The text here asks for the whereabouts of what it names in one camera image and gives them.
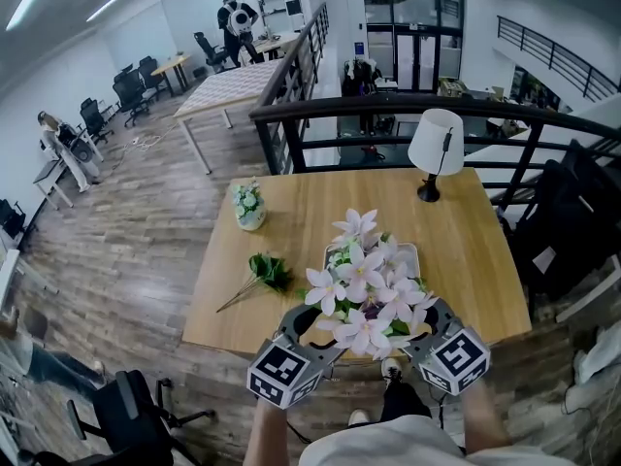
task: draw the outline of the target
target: flower bouquet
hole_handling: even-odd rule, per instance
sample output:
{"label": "flower bouquet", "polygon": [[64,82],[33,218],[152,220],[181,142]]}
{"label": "flower bouquet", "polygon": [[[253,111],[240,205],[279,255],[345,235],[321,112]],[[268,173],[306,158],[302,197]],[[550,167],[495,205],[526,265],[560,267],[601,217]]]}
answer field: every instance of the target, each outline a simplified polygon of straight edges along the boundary
{"label": "flower bouquet", "polygon": [[256,178],[252,178],[247,186],[237,184],[233,187],[233,203],[237,223],[243,230],[254,231],[263,224],[267,213]]}
{"label": "flower bouquet", "polygon": [[349,209],[347,221],[333,223],[343,234],[328,247],[326,269],[307,269],[313,289],[305,298],[329,317],[316,326],[333,332],[336,347],[374,360],[406,347],[438,300],[413,277],[411,251],[400,250],[390,233],[372,233],[376,215]]}

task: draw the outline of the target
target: person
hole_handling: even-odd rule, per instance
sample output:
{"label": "person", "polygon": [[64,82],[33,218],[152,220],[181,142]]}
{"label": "person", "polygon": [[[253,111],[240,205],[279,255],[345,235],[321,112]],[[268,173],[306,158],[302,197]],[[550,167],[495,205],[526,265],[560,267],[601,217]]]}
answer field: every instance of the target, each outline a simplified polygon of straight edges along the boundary
{"label": "person", "polygon": [[[354,411],[349,428],[310,444],[300,466],[573,466],[566,459],[533,447],[511,444],[483,380],[461,394],[466,452],[431,420],[431,412],[415,390],[402,381],[395,359],[382,361],[387,380],[379,423]],[[244,466],[286,466],[287,415],[259,399]]]}
{"label": "person", "polygon": [[217,11],[217,23],[219,28],[224,33],[224,47],[226,48],[226,51],[229,52],[229,56],[235,64],[235,67],[240,67],[241,64],[239,54],[243,41],[242,37],[234,35],[229,30],[229,16],[231,15],[231,11],[228,8],[233,9],[233,11],[237,11],[238,8],[245,11],[248,14],[248,17],[250,17],[252,24],[259,19],[259,15],[248,4],[243,3],[240,5],[237,3],[237,0],[222,0],[222,4],[222,7],[220,7]]}
{"label": "person", "polygon": [[35,383],[52,382],[73,390],[92,402],[95,384],[105,384],[104,365],[87,367],[67,352],[49,352],[17,330],[19,310],[13,307],[8,320],[0,320],[0,366]]}
{"label": "person", "polygon": [[76,182],[78,182],[80,193],[89,190],[90,184],[88,183],[88,179],[80,167],[80,163],[76,160],[71,151],[58,140],[62,130],[69,129],[69,127],[60,119],[51,116],[45,111],[39,112],[37,120],[43,129],[43,135],[41,136],[43,144],[48,149],[55,151],[56,154],[62,158],[65,164],[67,164],[69,171],[71,171],[71,174],[74,175]]}

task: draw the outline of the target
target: black metal railing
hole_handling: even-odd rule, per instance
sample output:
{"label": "black metal railing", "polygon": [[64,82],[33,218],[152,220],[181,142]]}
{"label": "black metal railing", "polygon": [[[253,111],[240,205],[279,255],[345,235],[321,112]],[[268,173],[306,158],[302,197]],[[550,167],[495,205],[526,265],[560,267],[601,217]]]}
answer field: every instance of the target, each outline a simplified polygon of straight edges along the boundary
{"label": "black metal railing", "polygon": [[[319,117],[346,117],[367,115],[395,115],[395,114],[422,114],[427,109],[447,109],[461,117],[498,117],[505,119],[522,120],[531,127],[526,140],[515,138],[498,139],[491,137],[468,137],[466,144],[470,145],[500,145],[522,148],[517,162],[503,161],[467,161],[467,167],[507,169],[513,173],[510,181],[483,182],[486,188],[503,189],[505,192],[492,199],[492,203],[499,205],[505,210],[511,204],[523,204],[528,200],[524,197],[515,197],[516,191],[523,188],[533,188],[535,183],[532,179],[524,179],[528,170],[541,170],[542,163],[533,162],[533,155],[537,149],[570,151],[574,150],[569,144],[541,141],[539,138],[545,125],[558,126],[571,130],[596,135],[594,145],[586,148],[586,151],[594,157],[610,157],[621,159],[621,154],[613,152],[621,144],[621,131],[612,129],[597,122],[581,117],[567,116],[542,109],[524,107],[503,102],[489,100],[473,100],[466,98],[437,97],[432,95],[404,94],[404,93],[381,93],[364,97],[325,98],[296,103],[279,103],[265,105],[254,109],[250,117],[255,121],[259,129],[267,129],[267,126],[282,125],[284,141],[286,143],[287,159],[290,163],[284,166],[270,166],[272,174],[308,173],[320,171],[340,171],[352,169],[377,169],[392,167],[411,167],[409,163],[386,163],[376,164],[339,164],[326,166],[308,166],[305,159],[305,150],[364,146],[397,146],[407,145],[411,137],[407,136],[356,136],[350,138],[329,138],[326,140],[304,141],[304,126],[309,119]],[[274,160],[277,154],[267,146],[266,158]]]}
{"label": "black metal railing", "polygon": [[615,83],[575,53],[517,22],[498,16],[498,37],[543,62],[593,102],[621,91],[621,83]]}
{"label": "black metal railing", "polygon": [[[317,70],[323,58],[328,34],[328,11],[322,4],[300,33],[286,56],[272,74],[255,105],[256,109],[284,106],[312,98],[318,82]],[[308,123],[296,125],[299,138],[304,138]],[[272,174],[288,174],[293,162],[292,148],[285,140],[284,126],[279,121],[256,122],[257,131]]]}

